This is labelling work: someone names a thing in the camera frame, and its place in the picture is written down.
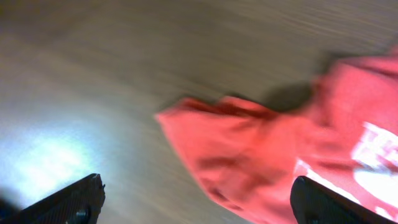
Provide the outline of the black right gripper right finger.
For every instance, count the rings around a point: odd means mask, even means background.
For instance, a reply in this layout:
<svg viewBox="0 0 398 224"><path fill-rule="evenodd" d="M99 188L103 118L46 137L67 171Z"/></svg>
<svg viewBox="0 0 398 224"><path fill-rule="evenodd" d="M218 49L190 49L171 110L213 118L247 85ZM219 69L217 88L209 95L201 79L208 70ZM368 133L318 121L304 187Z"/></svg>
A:
<svg viewBox="0 0 398 224"><path fill-rule="evenodd" d="M395 224L305 176L295 179L290 206L298 224Z"/></svg>

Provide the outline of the orange printed t-shirt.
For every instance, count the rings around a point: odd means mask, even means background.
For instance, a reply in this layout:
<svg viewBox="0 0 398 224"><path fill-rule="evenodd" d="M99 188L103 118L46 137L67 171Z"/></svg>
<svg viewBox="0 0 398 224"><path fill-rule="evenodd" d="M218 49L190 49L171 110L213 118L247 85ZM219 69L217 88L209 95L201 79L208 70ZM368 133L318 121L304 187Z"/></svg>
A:
<svg viewBox="0 0 398 224"><path fill-rule="evenodd" d="M337 60L314 89L291 112L184 98L157 120L207 196L251 222L294 223L301 175L396 221L397 50Z"/></svg>

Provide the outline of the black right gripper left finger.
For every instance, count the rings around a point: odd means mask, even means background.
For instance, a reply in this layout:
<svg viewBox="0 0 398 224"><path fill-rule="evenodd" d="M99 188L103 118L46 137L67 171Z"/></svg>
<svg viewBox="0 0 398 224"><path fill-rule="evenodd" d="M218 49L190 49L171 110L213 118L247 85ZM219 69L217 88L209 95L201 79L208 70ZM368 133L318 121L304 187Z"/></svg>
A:
<svg viewBox="0 0 398 224"><path fill-rule="evenodd" d="M90 174L1 220L1 224L96 224L105 201L99 174Z"/></svg>

